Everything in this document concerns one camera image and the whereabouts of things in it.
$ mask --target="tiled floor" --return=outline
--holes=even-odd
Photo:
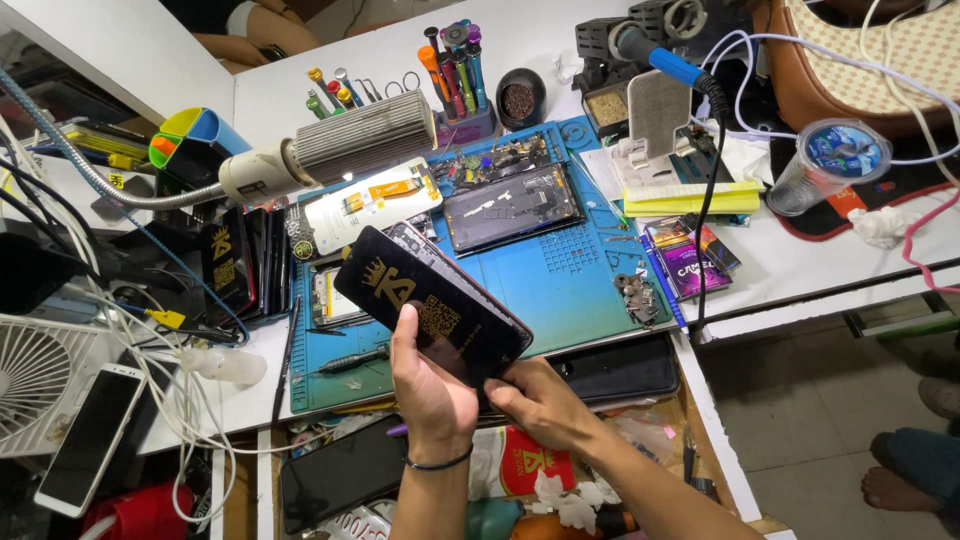
[[[366,0],[364,3],[364,0],[337,0],[329,8],[306,21],[306,25],[323,43],[332,43],[343,38],[354,16],[357,17],[355,26],[362,28],[380,22],[408,19],[456,4],[458,1],[460,0]]]
[[[880,315],[923,309],[915,301]],[[853,339],[842,324],[839,317],[803,322],[698,351],[760,510],[800,540],[949,539],[930,514],[867,506],[860,479],[876,466],[868,450],[877,433],[946,429],[921,403],[921,376],[904,360],[922,351],[946,354],[952,334],[906,340],[894,353]]]

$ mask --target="hand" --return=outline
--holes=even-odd
[[[487,379],[484,391],[493,405],[547,448],[582,454],[586,444],[606,430],[543,356],[515,362],[503,380]]]
[[[479,410],[476,390],[421,355],[416,339],[417,309],[407,304],[391,338],[396,403],[407,424],[410,459],[443,463],[469,448]]]
[[[223,58],[226,60],[252,65],[253,67],[270,63],[267,57],[257,50],[257,46],[246,37],[224,36],[224,39],[226,41],[223,48]]]

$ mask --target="scissors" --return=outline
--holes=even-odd
[[[407,86],[407,77],[411,75],[417,78],[417,85],[412,88]],[[403,82],[403,85],[401,85],[397,81],[390,81],[389,83],[387,83],[386,86],[383,87],[383,93],[387,95],[387,98],[390,98],[390,85],[396,85],[396,87],[400,89],[401,94],[406,92],[412,92],[420,87],[420,75],[418,75],[416,71],[407,71],[406,73],[403,74],[403,78],[400,79],[400,81]]]

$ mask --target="metal parts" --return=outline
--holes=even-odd
[[[626,306],[627,313],[630,313],[634,320],[643,325],[643,328],[653,328],[654,319],[660,313],[654,296],[654,286],[641,278],[640,275],[628,276],[626,274],[617,274],[613,278],[613,286],[623,295],[623,303]]]

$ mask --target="pink cable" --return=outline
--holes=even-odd
[[[942,214],[944,210],[957,204],[958,201],[960,201],[960,189],[957,189],[956,193],[954,193],[953,196],[950,197],[945,203],[933,209],[924,217],[918,219],[917,222],[910,227],[907,227],[906,233],[903,234],[903,260],[913,264],[917,268],[920,268],[920,272],[924,275],[924,283],[926,283],[926,286],[936,291],[952,292],[955,294],[960,294],[960,288],[937,286],[937,284],[933,282],[933,272],[930,272],[930,269],[927,268],[922,262],[917,262],[916,260],[910,258],[910,252],[913,250],[913,233],[919,231],[920,227],[926,225],[931,219]]]

